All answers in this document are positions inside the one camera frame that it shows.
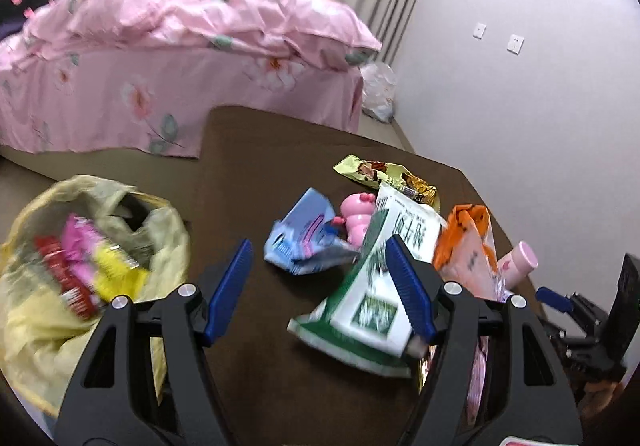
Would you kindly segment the white wall socket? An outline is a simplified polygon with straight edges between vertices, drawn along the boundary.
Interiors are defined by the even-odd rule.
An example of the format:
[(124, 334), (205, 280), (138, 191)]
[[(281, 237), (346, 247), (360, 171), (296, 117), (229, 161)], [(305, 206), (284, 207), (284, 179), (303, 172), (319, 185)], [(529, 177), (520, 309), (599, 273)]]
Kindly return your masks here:
[(510, 54), (518, 56), (523, 48), (524, 42), (524, 36), (512, 34), (509, 38), (508, 45), (506, 45), (506, 50), (508, 50)]

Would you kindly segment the gold snack wrapper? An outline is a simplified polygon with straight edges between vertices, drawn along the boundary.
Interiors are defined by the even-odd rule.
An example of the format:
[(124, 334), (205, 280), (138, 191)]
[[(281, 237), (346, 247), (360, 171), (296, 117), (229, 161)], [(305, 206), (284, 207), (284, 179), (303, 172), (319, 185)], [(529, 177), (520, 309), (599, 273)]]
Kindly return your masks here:
[(375, 190), (378, 190), (380, 184), (389, 185), (411, 200), (429, 205), (436, 212), (440, 211), (437, 188), (414, 175), (403, 165), (363, 160), (355, 154), (350, 154), (336, 163), (333, 169), (338, 175)]

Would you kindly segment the pink plastic bottle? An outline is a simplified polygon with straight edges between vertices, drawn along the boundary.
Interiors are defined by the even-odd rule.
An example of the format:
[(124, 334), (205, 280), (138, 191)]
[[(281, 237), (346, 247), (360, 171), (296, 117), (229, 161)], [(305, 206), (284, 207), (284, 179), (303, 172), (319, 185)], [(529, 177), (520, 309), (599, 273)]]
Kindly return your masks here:
[(520, 241), (498, 261), (504, 288), (511, 290), (538, 267), (538, 258), (525, 241)]

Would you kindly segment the pink caterpillar toy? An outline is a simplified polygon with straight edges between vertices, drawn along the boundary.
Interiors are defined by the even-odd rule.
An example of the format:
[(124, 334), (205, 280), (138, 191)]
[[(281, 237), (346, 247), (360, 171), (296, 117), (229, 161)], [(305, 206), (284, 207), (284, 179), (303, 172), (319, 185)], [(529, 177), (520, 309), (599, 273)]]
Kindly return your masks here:
[(360, 192), (349, 195), (340, 206), (331, 226), (346, 231), (346, 240), (353, 247), (361, 247), (376, 211), (376, 195)]

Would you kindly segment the clear plastic bag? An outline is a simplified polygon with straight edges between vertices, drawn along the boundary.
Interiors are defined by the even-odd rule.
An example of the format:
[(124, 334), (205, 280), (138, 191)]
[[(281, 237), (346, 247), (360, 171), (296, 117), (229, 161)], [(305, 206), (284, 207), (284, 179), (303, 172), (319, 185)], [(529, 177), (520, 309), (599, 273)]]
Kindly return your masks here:
[(390, 124), (395, 114), (396, 75), (386, 63), (375, 61), (361, 69), (363, 79), (362, 112), (379, 122)]

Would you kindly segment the brown cloth table cover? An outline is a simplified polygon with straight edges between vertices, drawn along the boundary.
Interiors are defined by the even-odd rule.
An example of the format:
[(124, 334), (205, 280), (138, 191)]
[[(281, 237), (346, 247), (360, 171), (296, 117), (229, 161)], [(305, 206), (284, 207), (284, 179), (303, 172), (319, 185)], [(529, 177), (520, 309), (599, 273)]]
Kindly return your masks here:
[(292, 117), (221, 106), (207, 117), (192, 195), (191, 273), (228, 257), (241, 239), (273, 240), (291, 273), (258, 255), (227, 333), (207, 352), (235, 445), (393, 445), (419, 397), (415, 380), (386, 378), (317, 351), (288, 332), (341, 284), (352, 259), (344, 202), (364, 188), (334, 171), (349, 154), (404, 163), (444, 187), (446, 205), (478, 195), (457, 169)]

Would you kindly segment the yellow-lined trash bin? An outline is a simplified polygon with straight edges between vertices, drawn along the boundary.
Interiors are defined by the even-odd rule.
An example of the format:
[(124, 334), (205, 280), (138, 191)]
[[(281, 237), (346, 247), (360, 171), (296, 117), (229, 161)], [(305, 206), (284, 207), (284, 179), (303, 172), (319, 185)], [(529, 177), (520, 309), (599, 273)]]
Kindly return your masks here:
[(190, 239), (166, 200), (76, 175), (34, 198), (1, 247), (1, 371), (23, 400), (60, 412), (114, 297), (161, 299), (186, 281)]

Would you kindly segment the pink wrapper in bin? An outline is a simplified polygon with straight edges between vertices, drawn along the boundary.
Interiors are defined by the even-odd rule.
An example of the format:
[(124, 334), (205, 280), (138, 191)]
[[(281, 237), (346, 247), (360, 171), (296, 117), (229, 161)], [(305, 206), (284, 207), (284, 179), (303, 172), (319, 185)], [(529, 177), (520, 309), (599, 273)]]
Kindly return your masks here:
[(92, 257), (106, 243), (93, 221), (76, 213), (68, 215), (61, 235), (62, 250), (72, 273), (81, 281), (90, 283), (96, 276)]

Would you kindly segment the blue crumpled wrapper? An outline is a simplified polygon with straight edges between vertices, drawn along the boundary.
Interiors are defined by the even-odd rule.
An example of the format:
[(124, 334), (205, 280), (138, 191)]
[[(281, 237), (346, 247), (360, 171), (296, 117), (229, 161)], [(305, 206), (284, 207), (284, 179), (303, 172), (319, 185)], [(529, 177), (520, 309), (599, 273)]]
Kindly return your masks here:
[(329, 199), (308, 188), (285, 217), (274, 222), (264, 245), (264, 260), (293, 276), (352, 264), (360, 250), (331, 226), (334, 217)]

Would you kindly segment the red snack wrapper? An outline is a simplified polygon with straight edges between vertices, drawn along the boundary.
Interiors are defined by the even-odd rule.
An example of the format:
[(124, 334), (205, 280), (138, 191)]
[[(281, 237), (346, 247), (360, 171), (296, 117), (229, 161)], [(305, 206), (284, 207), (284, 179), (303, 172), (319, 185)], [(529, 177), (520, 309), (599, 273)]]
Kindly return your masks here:
[(34, 244), (49, 275), (58, 283), (66, 306), (81, 319), (99, 315), (103, 301), (93, 288), (93, 279), (85, 283), (76, 277), (68, 265), (61, 240), (55, 236), (35, 237)]

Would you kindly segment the green white milk carton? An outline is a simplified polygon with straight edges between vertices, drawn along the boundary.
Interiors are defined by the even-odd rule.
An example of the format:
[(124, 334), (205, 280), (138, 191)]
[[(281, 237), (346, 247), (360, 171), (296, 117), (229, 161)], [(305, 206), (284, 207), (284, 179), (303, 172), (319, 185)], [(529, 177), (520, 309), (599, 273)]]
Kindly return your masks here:
[(431, 262), (444, 219), (427, 204), (383, 185), (361, 255), (342, 284), (312, 313), (288, 322), (288, 332), (348, 366), (405, 379), (411, 325), (388, 272), (385, 244), (401, 236), (412, 256)]

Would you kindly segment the white wall switch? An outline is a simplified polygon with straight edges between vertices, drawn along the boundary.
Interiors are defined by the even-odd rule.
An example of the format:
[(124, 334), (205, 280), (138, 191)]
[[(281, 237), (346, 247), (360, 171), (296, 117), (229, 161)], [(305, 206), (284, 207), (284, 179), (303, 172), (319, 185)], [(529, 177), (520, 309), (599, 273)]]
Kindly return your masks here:
[(487, 25), (483, 23), (477, 23), (473, 30), (473, 37), (476, 39), (482, 39), (486, 32)]

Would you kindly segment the pink floral bed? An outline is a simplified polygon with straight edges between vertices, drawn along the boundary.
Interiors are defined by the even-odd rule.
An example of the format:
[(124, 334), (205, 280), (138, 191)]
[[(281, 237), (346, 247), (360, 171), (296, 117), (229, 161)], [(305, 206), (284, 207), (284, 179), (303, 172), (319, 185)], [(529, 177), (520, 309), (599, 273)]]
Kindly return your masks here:
[(246, 106), (352, 132), (379, 51), (335, 0), (51, 0), (1, 43), (1, 142), (195, 158)]

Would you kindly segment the orange snack bag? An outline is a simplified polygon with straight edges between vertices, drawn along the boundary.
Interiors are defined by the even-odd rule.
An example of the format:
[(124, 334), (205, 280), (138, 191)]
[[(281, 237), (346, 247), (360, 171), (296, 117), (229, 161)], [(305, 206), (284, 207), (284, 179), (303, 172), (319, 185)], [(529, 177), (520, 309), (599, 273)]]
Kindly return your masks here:
[(433, 266), (443, 281), (457, 282), (480, 299), (500, 301), (503, 280), (486, 206), (454, 206), (438, 237)]

